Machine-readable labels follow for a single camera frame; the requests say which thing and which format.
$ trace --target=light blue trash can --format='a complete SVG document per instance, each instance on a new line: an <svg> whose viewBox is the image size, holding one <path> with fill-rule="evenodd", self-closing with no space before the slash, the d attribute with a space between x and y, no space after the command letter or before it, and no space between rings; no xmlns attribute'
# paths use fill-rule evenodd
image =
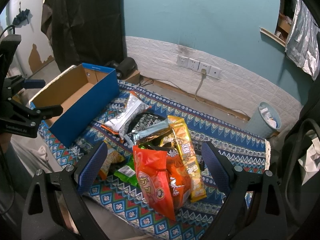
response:
<svg viewBox="0 0 320 240"><path fill-rule="evenodd" d="M277 122L277 127L275 129L272 126L270 126L262 117L260 110L266 107L268 108L268 112L270 112L273 119ZM277 111L268 103L261 102L257 107L257 110L253 113L253 116L247 123L245 130L262 138L269 138L274 131L279 130L280 128L281 119Z"/></svg>

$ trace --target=patterned tablecloth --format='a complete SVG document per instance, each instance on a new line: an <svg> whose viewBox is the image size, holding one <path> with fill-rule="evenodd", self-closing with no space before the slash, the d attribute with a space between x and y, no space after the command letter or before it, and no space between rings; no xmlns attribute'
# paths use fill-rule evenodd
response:
<svg viewBox="0 0 320 240"><path fill-rule="evenodd" d="M106 106L68 149L50 133L45 122L42 122L39 133L62 167L76 164L84 153L89 152L95 143L104 138L126 160L129 159L131 150L128 145L120 143L118 137L101 128L100 122L105 122L120 113L124 108L129 91L134 90L143 102L151 106L155 114L183 117L192 138L212 141L220 154L227 156L233 165L241 165L250 172L262 173L264 171L266 162L264 139L144 88L124 82L120 82L119 86L119 96ZM104 208L124 219L130 225L140 228L154 237L160 239L199 239L217 215L224 196L216 188L207 168L202 172L202 178L207 198L195 203L186 202L176 216L177 221L169 220L154 212L149 208L138 188L123 183L113 175L108 176L105 181L97 177L88 194ZM249 203L250 197L250 194L246 195L247 203Z"/></svg>

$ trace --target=open box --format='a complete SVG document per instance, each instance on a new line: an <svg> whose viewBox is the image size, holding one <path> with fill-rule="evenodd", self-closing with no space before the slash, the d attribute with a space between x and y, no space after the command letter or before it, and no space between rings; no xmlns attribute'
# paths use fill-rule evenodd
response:
<svg viewBox="0 0 320 240"><path fill-rule="evenodd" d="M72 66L39 91L31 107L61 105L60 116L45 120L50 132L69 147L100 111L119 94L116 71L82 63Z"/></svg>

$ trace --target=brown patch on door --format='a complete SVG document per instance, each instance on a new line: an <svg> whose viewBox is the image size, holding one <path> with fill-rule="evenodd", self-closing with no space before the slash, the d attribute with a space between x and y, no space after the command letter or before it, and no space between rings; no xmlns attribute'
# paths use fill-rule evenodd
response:
<svg viewBox="0 0 320 240"><path fill-rule="evenodd" d="M29 56L29 66L33 73L37 72L39 69L41 69L43 66L47 65L53 60L54 58L50 55L47 60L42 62L40 59L39 52L37 51L37 45L32 44L32 50Z"/></svg>

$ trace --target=silver foil curtain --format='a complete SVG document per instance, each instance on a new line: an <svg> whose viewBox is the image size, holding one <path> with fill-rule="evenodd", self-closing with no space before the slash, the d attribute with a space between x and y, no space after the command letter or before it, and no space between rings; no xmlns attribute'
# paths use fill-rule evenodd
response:
<svg viewBox="0 0 320 240"><path fill-rule="evenodd" d="M319 73L316 35L320 29L302 0L296 0L291 26L285 45L287 57L315 80Z"/></svg>

